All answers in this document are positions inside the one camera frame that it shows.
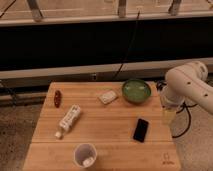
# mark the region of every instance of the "black wall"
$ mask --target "black wall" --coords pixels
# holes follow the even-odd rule
[[[120,63],[135,21],[0,28],[0,70]],[[213,18],[139,21],[127,62],[213,57]]]

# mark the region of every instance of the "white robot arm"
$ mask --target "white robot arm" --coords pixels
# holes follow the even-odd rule
[[[178,108],[187,97],[213,115],[213,87],[205,83],[207,76],[206,65],[199,61],[170,69],[160,94],[162,105]]]

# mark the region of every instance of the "white cup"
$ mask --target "white cup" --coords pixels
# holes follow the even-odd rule
[[[74,152],[74,161],[81,168],[91,167],[97,158],[97,151],[93,144],[80,144]]]

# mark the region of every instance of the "wooden table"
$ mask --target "wooden table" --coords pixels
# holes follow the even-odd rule
[[[93,143],[98,152],[92,171],[179,171],[180,163],[169,127],[162,124],[162,108],[153,82],[151,97],[141,105],[124,100],[122,82],[52,83],[34,132],[24,171],[79,171],[73,151],[80,143]],[[105,106],[97,98],[108,90],[119,98]],[[55,108],[55,90],[62,104]],[[63,140],[54,134],[68,109],[78,104],[83,113]],[[145,143],[132,139],[138,118],[149,121]]]

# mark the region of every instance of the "phone screen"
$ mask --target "phone screen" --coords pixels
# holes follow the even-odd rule
[[[143,119],[138,119],[133,139],[144,142],[149,123]]]

